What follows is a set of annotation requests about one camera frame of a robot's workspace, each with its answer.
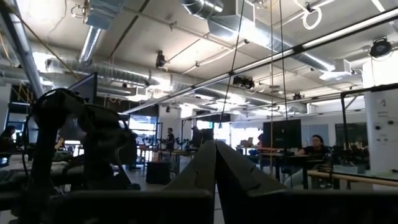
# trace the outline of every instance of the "black shirt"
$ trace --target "black shirt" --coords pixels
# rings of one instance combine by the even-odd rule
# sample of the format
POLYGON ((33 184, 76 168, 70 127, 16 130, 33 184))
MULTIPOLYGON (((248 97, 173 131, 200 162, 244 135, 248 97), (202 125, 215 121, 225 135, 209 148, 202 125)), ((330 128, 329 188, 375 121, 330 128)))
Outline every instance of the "black shirt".
POLYGON ((307 146, 303 150, 306 155, 319 159, 325 159, 326 155, 330 153, 329 149, 325 146, 321 146, 319 150, 315 150, 313 146, 307 146))
POLYGON ((166 149, 174 149, 175 138, 174 134, 170 133, 167 137, 166 149))

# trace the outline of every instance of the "monitor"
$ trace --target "monitor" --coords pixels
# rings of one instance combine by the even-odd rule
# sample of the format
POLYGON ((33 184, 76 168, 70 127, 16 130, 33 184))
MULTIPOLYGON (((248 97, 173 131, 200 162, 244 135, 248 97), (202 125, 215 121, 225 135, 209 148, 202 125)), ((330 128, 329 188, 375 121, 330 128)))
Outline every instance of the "monitor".
MULTIPOLYGON (((76 82, 68 89, 71 91, 79 92, 82 98, 85 98, 88 103, 93 103, 97 93, 97 82, 98 75, 93 73, 84 79, 76 82)), ((84 137, 84 132, 79 128, 77 124, 77 118, 73 115, 69 116, 61 128, 60 137, 64 140, 80 141, 84 137)))
POLYGON ((263 124, 262 147, 291 149, 302 147, 301 120, 265 122, 263 124))

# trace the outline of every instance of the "hanging wire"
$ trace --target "hanging wire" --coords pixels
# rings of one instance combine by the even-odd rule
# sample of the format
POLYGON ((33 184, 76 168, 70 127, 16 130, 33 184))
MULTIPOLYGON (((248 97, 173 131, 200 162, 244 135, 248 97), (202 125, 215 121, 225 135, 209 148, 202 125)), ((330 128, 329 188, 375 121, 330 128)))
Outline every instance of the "hanging wire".
MULTIPOLYGON (((286 97, 286 72, 285 72, 285 49, 284 49, 284 28, 282 25, 282 3, 279 1, 279 20, 280 20, 280 41, 282 42, 282 78, 283 78, 283 83, 284 83, 284 103, 285 103, 285 120, 287 121, 289 117, 287 116, 287 97, 286 97)), ((284 142, 286 142, 286 136, 287 136, 287 127, 284 127, 285 133, 284 133, 284 142)), ((290 186, 293 188, 293 178, 290 178, 290 186)))
MULTIPOLYGON (((270 73, 271 73, 271 86, 274 86, 274 23, 273 23, 273 18, 272 18, 272 8, 270 9, 270 14, 271 14, 271 64, 270 64, 270 73)), ((271 94, 271 106, 274 105, 274 95, 271 94)), ((273 135, 273 129, 274 129, 274 113, 273 109, 271 107, 271 149, 270 149, 270 154, 269 154, 269 171, 270 171, 270 176, 274 176, 274 167, 272 164, 272 156, 274 152, 274 135, 273 135)))
MULTIPOLYGON (((242 1, 241 18, 239 19, 238 36, 237 36, 237 38, 236 38, 236 45, 235 45, 235 46, 238 46, 238 44, 239 44, 239 38, 240 38, 241 26, 242 26, 242 19, 243 19, 244 3, 245 3, 245 1, 242 1)), ((229 85, 230 85, 230 83, 231 83, 232 73, 233 73, 233 70, 234 70, 234 67, 235 67, 235 60, 236 60, 236 54, 237 54, 237 52, 238 52, 238 48, 236 47, 236 48, 235 48, 235 51, 234 51, 234 58, 232 59, 232 66, 231 66, 231 71, 230 71, 230 73, 229 73, 228 86, 226 87, 225 98, 224 98, 224 104, 223 104, 223 110, 221 111, 221 114, 220 114, 220 121, 219 121, 219 123, 218 123, 218 128, 221 128, 221 122, 222 122, 223 116, 224 116, 226 99, 227 99, 227 97, 228 97, 229 85)))

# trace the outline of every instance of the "man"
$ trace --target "man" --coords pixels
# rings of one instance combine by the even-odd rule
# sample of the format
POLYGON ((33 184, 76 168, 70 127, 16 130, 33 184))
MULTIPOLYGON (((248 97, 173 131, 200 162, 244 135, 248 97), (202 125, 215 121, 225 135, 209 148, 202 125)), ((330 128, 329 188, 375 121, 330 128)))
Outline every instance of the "man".
POLYGON ((175 138, 173 134, 173 129, 172 128, 167 128, 167 142, 166 142, 166 149, 168 150, 173 150, 174 149, 174 143, 175 143, 175 138))

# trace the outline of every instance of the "person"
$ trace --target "person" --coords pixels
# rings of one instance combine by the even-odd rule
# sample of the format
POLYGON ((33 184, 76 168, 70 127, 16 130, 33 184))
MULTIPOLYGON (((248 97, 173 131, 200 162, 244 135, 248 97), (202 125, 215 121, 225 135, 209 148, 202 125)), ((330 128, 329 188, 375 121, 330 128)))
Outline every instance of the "person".
POLYGON ((174 143, 175 143, 175 138, 173 134, 173 129, 172 128, 167 128, 167 141, 166 141, 166 149, 168 150, 173 150, 174 149, 174 143))
POLYGON ((262 146, 262 134, 260 134, 257 139, 259 140, 259 142, 257 143, 257 147, 261 147, 262 146))
POLYGON ((16 149, 12 135, 15 134, 14 126, 7 126, 0 135, 0 152, 12 152, 16 149))
MULTIPOLYGON (((307 146, 298 152, 296 155, 309 155, 317 159, 324 159, 326 154, 330 153, 329 150, 323 145, 323 138, 317 134, 314 134, 311 138, 312 145, 307 146)), ((294 188, 303 183, 303 169, 290 176, 286 181, 285 185, 287 188, 294 188)), ((308 188, 311 189, 311 180, 308 178, 308 188)))

